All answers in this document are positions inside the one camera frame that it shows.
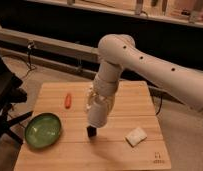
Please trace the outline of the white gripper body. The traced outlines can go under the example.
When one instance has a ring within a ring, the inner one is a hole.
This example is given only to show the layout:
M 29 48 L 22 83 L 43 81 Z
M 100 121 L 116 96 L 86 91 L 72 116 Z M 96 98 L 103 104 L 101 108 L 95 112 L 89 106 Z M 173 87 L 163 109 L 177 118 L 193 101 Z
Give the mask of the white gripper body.
M 107 103 L 108 107 L 112 108 L 115 102 L 117 83 L 100 82 L 98 80 L 94 80 L 91 85 L 93 85 L 94 89 L 92 103 L 97 96 L 101 96 L 102 99 Z

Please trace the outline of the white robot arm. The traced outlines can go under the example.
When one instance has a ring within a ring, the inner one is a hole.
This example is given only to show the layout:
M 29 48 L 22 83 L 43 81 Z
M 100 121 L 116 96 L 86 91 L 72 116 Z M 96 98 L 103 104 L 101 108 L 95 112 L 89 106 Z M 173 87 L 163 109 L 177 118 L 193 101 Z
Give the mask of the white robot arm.
M 203 73 L 141 52 L 129 35 L 102 37 L 98 53 L 102 60 L 93 89 L 99 95 L 115 94 L 121 72 L 129 69 L 203 116 Z

